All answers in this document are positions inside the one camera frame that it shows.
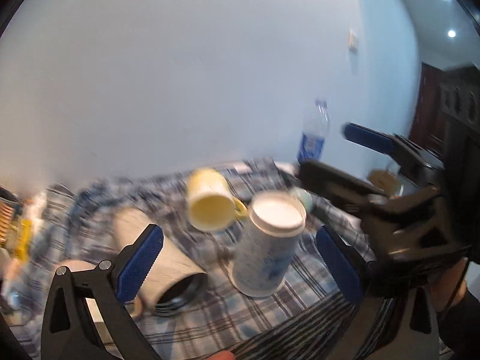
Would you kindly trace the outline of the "person's right hand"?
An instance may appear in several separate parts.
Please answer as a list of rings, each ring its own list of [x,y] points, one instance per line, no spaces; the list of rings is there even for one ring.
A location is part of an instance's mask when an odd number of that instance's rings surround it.
[[[447,311],[465,296],[467,262],[467,258],[462,258],[430,284],[433,307],[437,312]]]

